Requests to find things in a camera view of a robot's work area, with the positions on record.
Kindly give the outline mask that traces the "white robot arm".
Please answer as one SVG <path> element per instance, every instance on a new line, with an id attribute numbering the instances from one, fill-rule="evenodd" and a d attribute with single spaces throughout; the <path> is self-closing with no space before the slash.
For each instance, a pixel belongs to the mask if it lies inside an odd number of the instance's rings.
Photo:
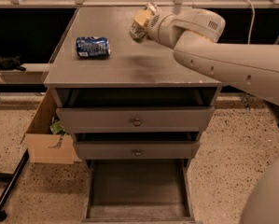
<path id="1" fill-rule="evenodd" d="M 279 45 L 220 44 L 225 20 L 200 8 L 139 10 L 133 21 L 186 68 L 279 105 Z M 279 224 L 279 159 L 253 188 L 240 224 Z"/>

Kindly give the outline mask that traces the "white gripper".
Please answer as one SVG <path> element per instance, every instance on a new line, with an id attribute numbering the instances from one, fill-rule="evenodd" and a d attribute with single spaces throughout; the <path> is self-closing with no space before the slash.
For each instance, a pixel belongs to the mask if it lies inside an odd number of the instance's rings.
<path id="1" fill-rule="evenodd" d="M 188 29 L 188 14 L 174 14 L 159 11 L 152 16 L 150 10 L 138 10 L 133 20 L 141 27 L 147 27 L 149 37 L 164 47 L 173 49 Z"/>

